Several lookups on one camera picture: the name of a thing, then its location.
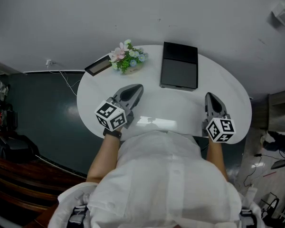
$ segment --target marker cube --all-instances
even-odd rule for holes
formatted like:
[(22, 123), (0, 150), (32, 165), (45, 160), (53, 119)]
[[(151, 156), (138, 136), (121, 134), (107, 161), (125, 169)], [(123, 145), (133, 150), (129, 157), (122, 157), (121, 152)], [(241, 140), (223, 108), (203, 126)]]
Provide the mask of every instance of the marker cube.
[(236, 133), (234, 121), (224, 118), (213, 118), (206, 130), (215, 143), (225, 143)]
[(94, 111), (99, 123), (110, 131), (127, 123), (124, 109), (103, 101)]

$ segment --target blue flower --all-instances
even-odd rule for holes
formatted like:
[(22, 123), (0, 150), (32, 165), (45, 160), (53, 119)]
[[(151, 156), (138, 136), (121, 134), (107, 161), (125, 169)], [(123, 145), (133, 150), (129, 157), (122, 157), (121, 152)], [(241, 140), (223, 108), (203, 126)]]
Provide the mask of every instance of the blue flower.
[(139, 52), (135, 51), (134, 57), (139, 57)]
[(134, 66), (136, 66), (136, 64), (137, 64), (136, 60), (134, 60), (134, 59), (131, 60), (130, 66), (134, 67)]
[(146, 58), (145, 58), (144, 54), (140, 54), (138, 57), (138, 60), (140, 60), (141, 62), (143, 62), (145, 59)]

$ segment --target wrist strap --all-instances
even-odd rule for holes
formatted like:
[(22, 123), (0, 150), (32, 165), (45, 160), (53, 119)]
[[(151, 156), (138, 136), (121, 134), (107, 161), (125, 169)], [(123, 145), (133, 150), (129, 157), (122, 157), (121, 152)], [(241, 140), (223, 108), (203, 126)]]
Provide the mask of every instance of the wrist strap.
[(114, 130), (114, 131), (110, 131), (110, 130), (108, 130), (108, 129), (104, 129), (104, 136), (106, 135), (106, 134), (108, 134), (108, 135), (111, 135), (111, 136), (114, 136), (114, 137), (116, 137), (116, 138), (118, 138), (118, 139), (120, 139), (121, 137), (122, 137), (122, 133), (121, 132), (119, 132), (119, 131), (116, 131), (116, 130)]

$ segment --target black strap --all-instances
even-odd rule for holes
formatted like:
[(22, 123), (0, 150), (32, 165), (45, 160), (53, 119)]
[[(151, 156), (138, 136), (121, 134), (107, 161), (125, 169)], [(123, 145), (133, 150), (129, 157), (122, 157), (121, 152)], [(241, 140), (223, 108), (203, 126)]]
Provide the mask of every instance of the black strap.
[(120, 139), (121, 137), (122, 137), (122, 133), (121, 132), (119, 132), (119, 131), (116, 131), (116, 130), (114, 130), (114, 131), (110, 131), (110, 130), (108, 130), (108, 129), (104, 129), (104, 136), (106, 135), (106, 134), (108, 134), (108, 135), (111, 135), (111, 136), (114, 136), (114, 137), (116, 137), (116, 138), (118, 138), (118, 139)]
[[(246, 228), (257, 228), (257, 218), (256, 216), (252, 213), (251, 210), (249, 209), (242, 209), (240, 214), (240, 219), (242, 221), (242, 224), (245, 224)], [(245, 222), (245, 219), (246, 218), (251, 218), (252, 219), (252, 222), (250, 222), (249, 220), (246, 220)]]
[(88, 208), (86, 205), (76, 206), (68, 219), (66, 228), (84, 228), (84, 219)]

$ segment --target buckle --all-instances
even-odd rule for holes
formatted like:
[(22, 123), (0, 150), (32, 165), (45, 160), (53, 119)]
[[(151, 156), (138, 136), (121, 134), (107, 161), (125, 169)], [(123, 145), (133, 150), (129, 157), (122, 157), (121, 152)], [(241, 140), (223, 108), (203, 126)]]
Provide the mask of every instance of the buckle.
[(242, 209), (240, 215), (243, 217), (251, 217), (253, 213), (250, 209)]
[(66, 228), (83, 228), (83, 221), (86, 217), (88, 208), (86, 205), (76, 206), (68, 219)]

